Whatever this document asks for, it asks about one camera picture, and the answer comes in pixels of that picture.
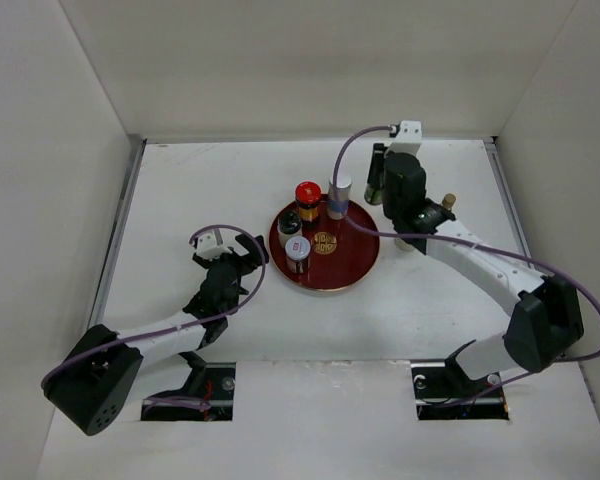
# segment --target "white cap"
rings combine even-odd
[[[329,185],[333,185],[333,175],[329,177]],[[351,186],[351,176],[338,171],[338,185],[336,188],[349,188]]]
[[[299,262],[311,253],[311,243],[304,237],[295,236],[287,240],[284,251],[291,260]]]

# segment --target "red tray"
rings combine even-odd
[[[295,202],[282,209],[273,220],[269,231],[269,253],[280,272],[295,284],[311,290],[340,290],[369,273],[378,258],[380,239],[357,231],[344,219],[329,218],[326,195],[322,195],[319,208],[318,224],[311,228],[302,227],[302,235],[311,242],[306,273],[296,274],[289,270],[287,256],[278,240],[278,217],[289,209],[296,209]],[[348,215],[357,224],[377,231],[371,216],[357,203],[349,202]]]

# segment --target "white table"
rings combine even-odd
[[[148,146],[104,323],[137,326],[182,308],[204,278],[191,261],[191,233],[229,223],[266,237],[296,184],[326,187],[341,143]],[[371,143],[354,144],[343,165],[365,206]],[[418,156],[432,198],[455,193],[463,223],[516,248],[481,141],[425,141]],[[390,230],[380,207],[366,208]],[[372,272],[340,293],[297,288],[273,266],[267,274],[201,352],[239,362],[233,422],[139,423],[138,405],[129,405],[87,438],[56,413],[39,478],[600,479],[600,426],[575,365],[507,387],[510,422],[417,421],[408,363],[381,360],[445,357],[508,320],[453,270],[383,239]],[[368,362],[342,363],[350,360]],[[182,362],[156,367],[136,393],[175,388],[187,374]]]

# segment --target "can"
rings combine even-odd
[[[302,182],[296,187],[296,203],[302,223],[312,227],[320,217],[320,199],[322,191],[317,183]]]
[[[284,247],[287,254],[287,267],[293,273],[306,273],[309,270],[311,243],[304,237],[291,237]]]
[[[327,198],[327,215],[329,215],[329,218],[342,220],[347,215],[350,192],[351,177],[346,173],[338,172],[337,185],[333,184],[333,178],[329,179],[329,195]]]
[[[282,212],[278,217],[278,239],[284,248],[291,237],[302,235],[302,220],[295,210]]]

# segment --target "jar with red lid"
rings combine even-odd
[[[314,182],[302,182],[296,187],[296,203],[302,223],[307,227],[315,226],[320,218],[320,200],[322,191]]]

